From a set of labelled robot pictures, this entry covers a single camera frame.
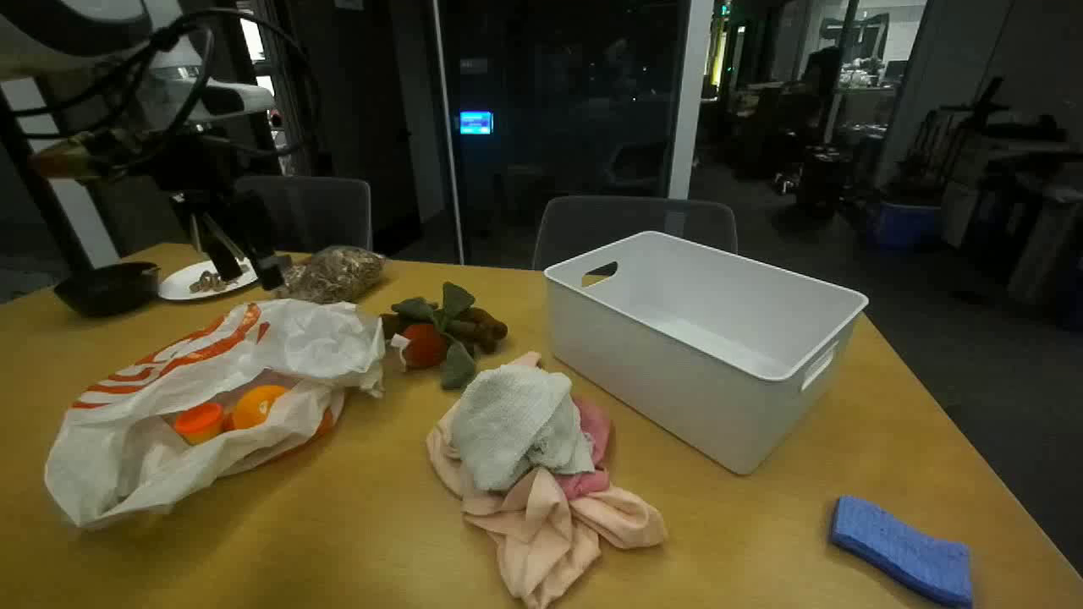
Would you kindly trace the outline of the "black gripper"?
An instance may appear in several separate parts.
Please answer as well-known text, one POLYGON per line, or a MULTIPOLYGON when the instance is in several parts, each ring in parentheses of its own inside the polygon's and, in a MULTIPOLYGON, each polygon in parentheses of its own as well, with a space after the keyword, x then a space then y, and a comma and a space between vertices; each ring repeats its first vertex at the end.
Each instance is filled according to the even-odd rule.
MULTIPOLYGON (((172 198, 188 237, 203 245, 223 281, 237 281, 237 245, 260 231, 260 219, 237 194, 245 174, 241 149, 218 132, 183 132, 162 144, 147 171, 172 198)), ((285 285, 280 258, 265 234, 250 242, 250 264, 265 293, 285 285)))

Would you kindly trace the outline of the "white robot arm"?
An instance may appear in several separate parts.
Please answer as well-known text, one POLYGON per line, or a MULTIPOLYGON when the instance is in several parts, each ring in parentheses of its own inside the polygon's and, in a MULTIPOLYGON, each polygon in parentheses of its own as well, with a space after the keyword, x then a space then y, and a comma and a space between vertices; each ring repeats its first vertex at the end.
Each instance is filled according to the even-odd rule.
POLYGON ((96 75, 85 91, 39 104, 39 116, 104 104, 88 125, 48 136, 32 156, 42 175, 150 175, 223 281, 250 272, 280 288, 271 217, 237 190, 245 149, 223 132, 223 123, 265 116, 273 96, 211 72, 215 19, 220 8, 188 11, 179 0, 0 0, 0 72, 6 83, 96 75))

